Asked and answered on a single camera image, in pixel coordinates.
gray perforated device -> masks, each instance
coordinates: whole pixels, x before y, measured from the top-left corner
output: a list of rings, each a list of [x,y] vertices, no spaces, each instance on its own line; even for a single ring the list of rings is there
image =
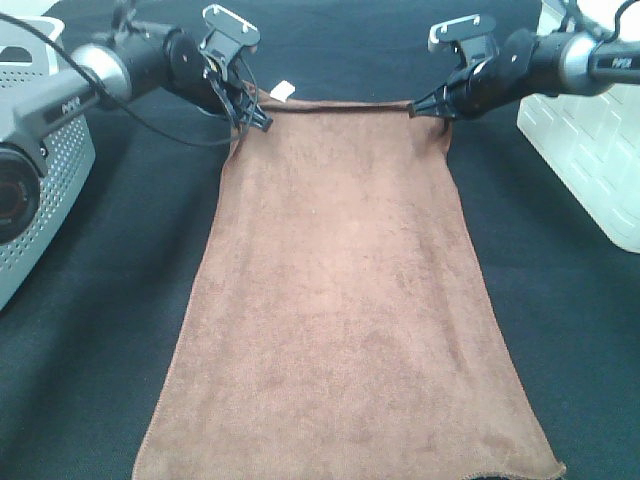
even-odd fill
[[[48,17],[22,17],[60,44],[64,24]],[[42,76],[53,75],[66,66],[51,47],[23,30],[2,23],[0,28],[0,100],[12,95],[12,88]],[[35,218],[13,241],[0,245],[0,309],[60,228],[76,201],[95,159],[93,143],[83,116],[52,132],[43,140],[47,150],[48,174],[40,179],[40,198]],[[11,195],[10,185],[0,185],[0,195]]]

black cable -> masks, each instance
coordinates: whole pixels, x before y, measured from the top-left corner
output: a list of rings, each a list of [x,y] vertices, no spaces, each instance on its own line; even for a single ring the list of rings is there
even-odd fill
[[[620,19],[622,18],[622,15],[624,14],[624,12],[627,11],[627,9],[633,5],[634,3],[638,2],[639,0],[626,0],[626,2],[624,2],[622,5],[620,5],[620,7],[618,8],[618,10],[616,11],[616,16],[615,16],[615,28],[613,30],[613,33],[611,34],[611,36],[609,38],[607,38],[604,43],[611,43],[614,42],[618,39],[618,37],[620,36]]]
[[[175,137],[174,135],[172,135],[172,134],[170,134],[168,132],[165,132],[165,131],[161,130],[160,128],[150,124],[145,119],[140,117],[136,112],[131,110],[127,106],[127,104],[125,102],[123,102],[119,98],[117,98],[114,95],[112,95],[104,87],[104,85],[101,85],[99,82],[97,82],[91,75],[89,75],[87,73],[87,71],[84,68],[82,68],[80,65],[78,65],[78,63],[62,47],[60,47],[60,45],[58,45],[56,42],[54,42],[49,37],[47,37],[45,34],[43,34],[40,30],[38,30],[37,28],[29,25],[26,22],[23,22],[22,20],[19,20],[19,19],[15,18],[15,17],[12,17],[11,15],[7,15],[7,14],[2,13],[2,12],[0,12],[0,20],[4,20],[7,23],[15,25],[16,27],[21,28],[21,29],[31,33],[36,38],[38,38],[38,40],[41,40],[42,42],[44,42],[47,45],[49,45],[58,55],[60,55],[60,57],[62,59],[64,59],[69,64],[69,66],[71,68],[73,68],[78,73],[78,75],[80,75],[84,80],[86,80],[86,82],[89,84],[89,86],[91,86],[91,88],[93,88],[97,93],[99,93],[101,96],[106,97],[110,101],[114,102],[118,107],[120,107],[122,110],[124,110],[134,120],[136,120],[138,123],[140,123],[144,127],[148,128],[152,132],[157,133],[158,135],[161,135],[161,136],[163,136],[165,138],[168,138],[168,139],[173,140],[175,142],[181,143],[183,145],[188,145],[190,147],[199,147],[199,148],[212,148],[212,147],[218,147],[218,146],[221,146],[221,145],[228,145],[228,144],[231,144],[231,143],[236,142],[238,140],[241,140],[246,135],[246,131],[244,131],[244,132],[241,132],[239,135],[231,136],[231,137],[229,137],[227,139],[224,139],[224,140],[218,140],[216,142],[204,142],[204,143],[203,142],[193,142],[193,141],[190,141],[190,140],[184,140],[182,138]],[[256,87],[256,92],[258,92],[258,87],[257,87],[257,85],[255,83],[255,77],[253,76],[253,73],[248,68],[247,64],[244,62],[242,57],[240,57],[240,58],[241,58],[241,61],[242,61],[243,65],[245,66],[245,68],[249,72],[252,81],[254,82],[253,84]],[[255,106],[254,106],[254,108],[253,108],[253,110],[251,112],[250,119],[253,119],[254,113],[255,113]]]

white container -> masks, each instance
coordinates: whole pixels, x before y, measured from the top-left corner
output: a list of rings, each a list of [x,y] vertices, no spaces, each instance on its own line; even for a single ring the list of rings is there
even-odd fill
[[[578,2],[613,29],[622,0]],[[558,27],[562,13],[543,1],[538,33]],[[622,17],[621,38],[639,40],[640,3]],[[640,86],[616,85],[598,97],[532,95],[521,102],[518,127],[586,211],[625,250],[640,253]]]

